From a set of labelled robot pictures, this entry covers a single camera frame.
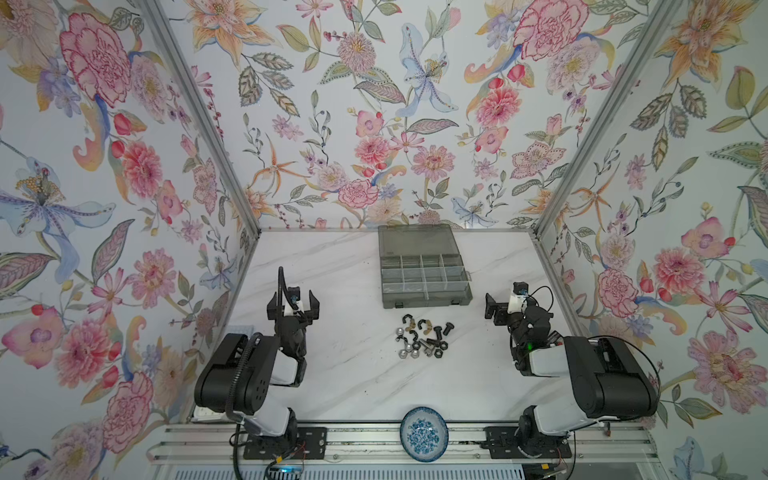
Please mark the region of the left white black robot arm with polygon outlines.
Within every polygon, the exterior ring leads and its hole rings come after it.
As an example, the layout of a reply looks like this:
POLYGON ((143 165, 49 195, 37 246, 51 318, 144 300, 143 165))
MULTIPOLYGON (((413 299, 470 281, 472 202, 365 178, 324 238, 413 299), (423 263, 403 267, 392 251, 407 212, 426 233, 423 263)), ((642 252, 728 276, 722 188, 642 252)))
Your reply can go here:
POLYGON ((294 442, 294 411, 269 396, 271 387, 300 386, 307 368, 307 328, 320 316, 320 302, 290 287, 267 305, 275 333, 224 336, 199 375, 194 389, 197 407, 222 414, 247 434, 294 442))

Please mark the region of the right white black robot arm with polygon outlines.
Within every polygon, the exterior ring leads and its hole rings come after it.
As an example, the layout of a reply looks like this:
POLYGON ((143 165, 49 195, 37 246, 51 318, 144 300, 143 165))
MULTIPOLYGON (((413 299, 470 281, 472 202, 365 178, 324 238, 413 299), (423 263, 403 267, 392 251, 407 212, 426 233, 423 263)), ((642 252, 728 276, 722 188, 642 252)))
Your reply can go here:
POLYGON ((568 385, 563 394, 524 410, 519 438, 562 439, 601 421, 634 421, 656 413, 659 394, 625 340, 558 337, 551 329, 553 313, 533 296, 517 292, 506 302, 487 294, 484 316, 507 329, 520 374, 561 379, 568 385))

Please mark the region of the pile of nuts and bolts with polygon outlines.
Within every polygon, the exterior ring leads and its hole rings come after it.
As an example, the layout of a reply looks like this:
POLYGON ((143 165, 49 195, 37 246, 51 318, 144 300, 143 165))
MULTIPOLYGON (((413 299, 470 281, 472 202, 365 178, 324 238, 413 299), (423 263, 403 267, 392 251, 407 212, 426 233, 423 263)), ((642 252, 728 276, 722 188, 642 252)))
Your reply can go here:
POLYGON ((399 335, 395 341, 402 344, 402 348, 398 351, 398 356, 402 360, 417 359, 420 356, 440 359, 449 348, 449 343, 445 340, 417 339, 409 341, 404 336, 399 335))

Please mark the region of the yellow grey calculator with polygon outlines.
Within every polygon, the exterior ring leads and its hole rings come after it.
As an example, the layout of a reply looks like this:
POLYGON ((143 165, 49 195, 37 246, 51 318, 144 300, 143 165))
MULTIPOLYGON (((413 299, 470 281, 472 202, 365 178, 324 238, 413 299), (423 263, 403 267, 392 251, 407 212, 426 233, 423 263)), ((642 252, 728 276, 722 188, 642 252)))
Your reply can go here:
POLYGON ((255 330, 253 325, 228 325, 224 331, 224 334, 244 335, 246 338, 250 338, 254 332, 255 330))

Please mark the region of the grey compartment organizer box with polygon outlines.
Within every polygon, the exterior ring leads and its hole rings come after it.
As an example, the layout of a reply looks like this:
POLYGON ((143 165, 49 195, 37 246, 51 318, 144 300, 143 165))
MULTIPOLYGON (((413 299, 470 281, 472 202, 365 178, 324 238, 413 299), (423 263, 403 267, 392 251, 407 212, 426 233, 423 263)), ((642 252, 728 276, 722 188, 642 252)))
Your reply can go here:
POLYGON ((467 306, 473 299, 448 225, 378 228, 382 304, 386 309, 467 306))

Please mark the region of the blue patterned ceramic plate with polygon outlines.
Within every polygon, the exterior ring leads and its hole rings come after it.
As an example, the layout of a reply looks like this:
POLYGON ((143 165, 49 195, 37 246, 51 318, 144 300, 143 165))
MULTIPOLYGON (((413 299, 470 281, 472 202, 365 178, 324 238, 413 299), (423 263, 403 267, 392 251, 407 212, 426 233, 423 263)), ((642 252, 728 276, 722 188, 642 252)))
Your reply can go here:
POLYGON ((403 417, 399 436, 406 454, 421 463, 437 461, 447 450, 449 428, 443 417, 429 407, 416 407, 403 417))

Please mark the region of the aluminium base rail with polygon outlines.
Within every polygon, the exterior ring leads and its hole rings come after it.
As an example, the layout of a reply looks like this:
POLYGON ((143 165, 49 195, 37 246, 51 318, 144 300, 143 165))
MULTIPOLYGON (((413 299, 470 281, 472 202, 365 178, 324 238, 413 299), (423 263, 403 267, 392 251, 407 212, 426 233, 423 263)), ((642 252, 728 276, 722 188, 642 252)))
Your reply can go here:
MULTIPOLYGON (((306 465, 346 466, 363 464, 411 464, 401 444, 399 424, 389 423, 323 423, 327 430, 325 454, 312 460, 308 454, 297 454, 292 462, 306 465)), ((439 464, 501 464, 569 462, 564 453, 545 454, 539 458, 522 456, 493 459, 486 441, 485 423, 450 422, 449 444, 437 460, 439 464)), ((233 448, 229 438, 234 428, 225 424, 184 424, 161 430, 160 440, 152 445, 147 458, 151 465, 229 465, 233 448)), ((650 434, 641 426, 613 424, 607 436, 600 427, 589 427, 569 440, 572 459, 586 463, 657 463, 657 449, 650 434)))

